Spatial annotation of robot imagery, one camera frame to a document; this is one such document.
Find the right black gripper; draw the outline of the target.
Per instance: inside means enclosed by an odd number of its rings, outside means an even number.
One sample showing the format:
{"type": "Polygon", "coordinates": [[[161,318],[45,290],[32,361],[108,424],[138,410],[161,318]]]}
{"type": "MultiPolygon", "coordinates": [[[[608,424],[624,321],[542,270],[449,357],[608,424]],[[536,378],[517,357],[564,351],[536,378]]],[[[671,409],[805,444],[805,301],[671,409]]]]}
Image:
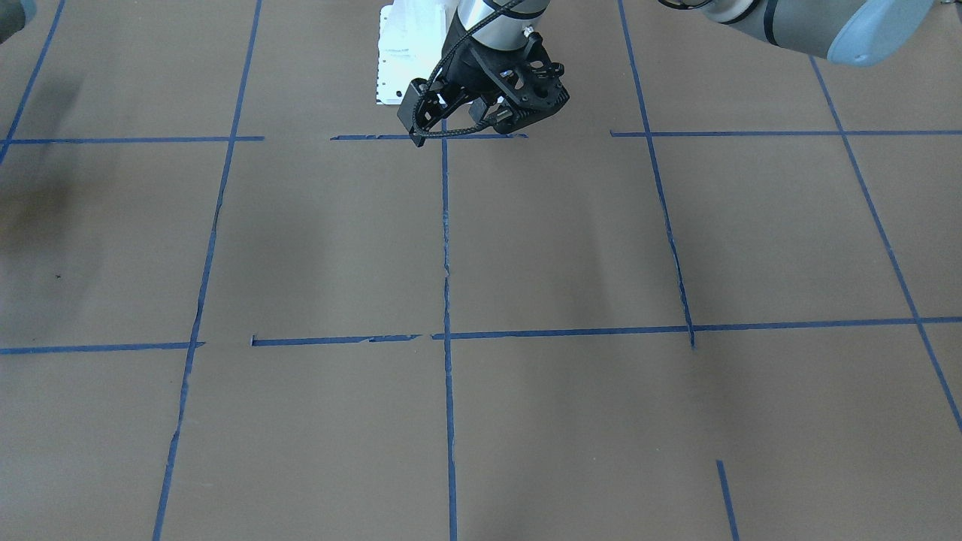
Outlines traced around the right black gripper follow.
{"type": "Polygon", "coordinates": [[[492,129],[511,134],[557,114],[570,100],[564,66],[551,61],[542,35],[518,50],[481,44],[465,30],[450,30],[437,73],[426,79],[431,120],[411,136],[468,136],[492,129]]]}

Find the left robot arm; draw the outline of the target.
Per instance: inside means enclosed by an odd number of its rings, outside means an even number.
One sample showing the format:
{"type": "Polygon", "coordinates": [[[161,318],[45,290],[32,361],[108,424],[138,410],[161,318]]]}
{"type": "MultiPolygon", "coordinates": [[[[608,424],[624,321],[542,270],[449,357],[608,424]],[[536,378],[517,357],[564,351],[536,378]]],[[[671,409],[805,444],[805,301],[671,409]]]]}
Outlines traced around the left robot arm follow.
{"type": "Polygon", "coordinates": [[[933,1],[663,1],[785,50],[831,64],[874,66],[891,57],[933,1]]]}

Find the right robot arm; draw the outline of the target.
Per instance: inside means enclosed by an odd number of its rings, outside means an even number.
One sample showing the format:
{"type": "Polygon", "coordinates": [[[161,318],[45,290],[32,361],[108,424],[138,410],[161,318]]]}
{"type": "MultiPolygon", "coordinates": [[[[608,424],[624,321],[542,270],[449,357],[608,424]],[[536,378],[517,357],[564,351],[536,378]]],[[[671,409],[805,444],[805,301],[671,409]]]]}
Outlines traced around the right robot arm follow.
{"type": "Polygon", "coordinates": [[[398,118],[416,147],[486,129],[512,134],[560,112],[570,99],[564,66],[536,27],[547,1],[461,1],[440,59],[409,83],[398,118]]]}

